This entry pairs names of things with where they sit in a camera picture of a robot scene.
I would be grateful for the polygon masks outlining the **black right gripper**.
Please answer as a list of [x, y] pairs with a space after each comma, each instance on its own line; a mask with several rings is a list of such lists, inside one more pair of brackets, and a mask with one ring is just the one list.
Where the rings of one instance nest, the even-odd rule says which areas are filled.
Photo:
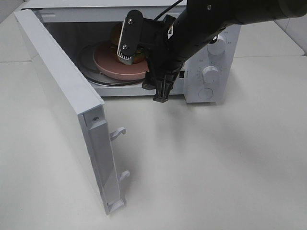
[[170, 45], [172, 26], [176, 17], [166, 15], [163, 20], [144, 18], [138, 10], [128, 12], [123, 21], [117, 56], [125, 65], [132, 65], [138, 46], [143, 48], [150, 72], [179, 72], [183, 66]]

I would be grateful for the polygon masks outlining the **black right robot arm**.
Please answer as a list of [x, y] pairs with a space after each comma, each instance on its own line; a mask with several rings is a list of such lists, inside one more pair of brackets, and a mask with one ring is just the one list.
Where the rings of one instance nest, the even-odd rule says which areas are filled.
[[188, 0], [177, 17], [145, 18], [141, 11], [128, 12], [117, 55], [132, 64], [143, 49], [154, 69], [173, 72], [210, 43], [225, 28], [306, 15], [305, 0]]

